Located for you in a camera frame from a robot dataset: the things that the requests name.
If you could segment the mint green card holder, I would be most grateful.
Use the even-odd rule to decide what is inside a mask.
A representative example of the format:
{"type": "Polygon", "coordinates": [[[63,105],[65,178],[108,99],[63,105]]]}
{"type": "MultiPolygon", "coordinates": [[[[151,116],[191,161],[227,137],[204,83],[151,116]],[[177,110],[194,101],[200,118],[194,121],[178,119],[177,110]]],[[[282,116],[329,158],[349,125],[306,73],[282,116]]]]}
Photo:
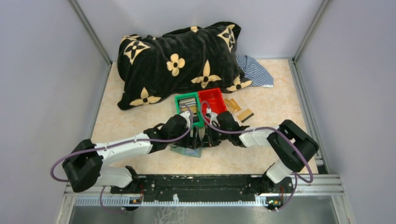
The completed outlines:
{"type": "Polygon", "coordinates": [[[170,150],[172,152],[184,155],[184,156],[189,156],[189,157],[195,157],[195,158],[200,158],[202,156],[202,148],[197,148],[197,149],[190,149],[190,148],[184,148],[184,147],[179,147],[179,146],[170,146],[170,150]]]}

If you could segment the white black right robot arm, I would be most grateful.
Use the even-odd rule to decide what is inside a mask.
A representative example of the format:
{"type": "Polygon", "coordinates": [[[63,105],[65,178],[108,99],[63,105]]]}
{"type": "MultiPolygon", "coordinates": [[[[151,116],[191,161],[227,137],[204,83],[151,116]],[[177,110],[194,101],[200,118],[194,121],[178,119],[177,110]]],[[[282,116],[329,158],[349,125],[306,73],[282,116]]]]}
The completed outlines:
{"type": "Polygon", "coordinates": [[[318,143],[296,123],[286,119],[278,127],[241,126],[229,111],[205,114],[205,122],[221,140],[228,140],[238,147],[269,147],[278,160],[263,174],[263,187],[268,192],[276,192],[282,180],[292,173],[307,168],[308,161],[317,153],[318,143]]]}

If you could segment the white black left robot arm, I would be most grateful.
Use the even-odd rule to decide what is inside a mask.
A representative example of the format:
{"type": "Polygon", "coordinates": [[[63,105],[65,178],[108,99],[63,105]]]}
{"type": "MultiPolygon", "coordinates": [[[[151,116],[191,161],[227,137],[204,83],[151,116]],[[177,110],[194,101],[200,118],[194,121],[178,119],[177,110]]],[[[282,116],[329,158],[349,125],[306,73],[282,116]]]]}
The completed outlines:
{"type": "Polygon", "coordinates": [[[193,127],[193,115],[183,112],[169,118],[133,137],[108,143],[94,144],[90,139],[81,141],[64,158],[62,168],[75,193],[94,186],[112,186],[136,192],[140,180],[131,166],[112,167],[111,164],[125,158],[162,151],[188,137],[193,127]]]}

